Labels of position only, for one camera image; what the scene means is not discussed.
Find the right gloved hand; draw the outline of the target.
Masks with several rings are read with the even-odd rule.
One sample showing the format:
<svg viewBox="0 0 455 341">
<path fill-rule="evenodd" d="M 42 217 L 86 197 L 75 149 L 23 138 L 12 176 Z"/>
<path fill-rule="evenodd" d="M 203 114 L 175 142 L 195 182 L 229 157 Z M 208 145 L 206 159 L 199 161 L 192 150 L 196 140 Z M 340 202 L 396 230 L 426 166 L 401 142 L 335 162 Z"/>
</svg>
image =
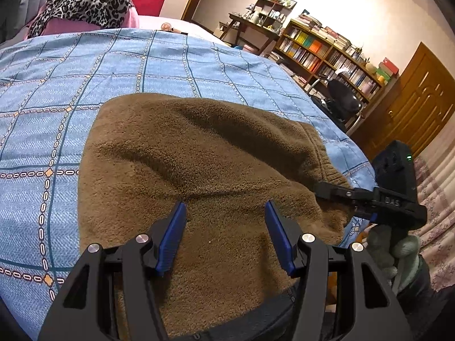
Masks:
<svg viewBox="0 0 455 341">
<path fill-rule="evenodd" d="M 366 242 L 367 252 L 396 295 L 416 279 L 422 266 L 418 236 L 407 235 L 393 243 L 392 229 L 389 226 L 375 225 L 370 229 Z"/>
</svg>

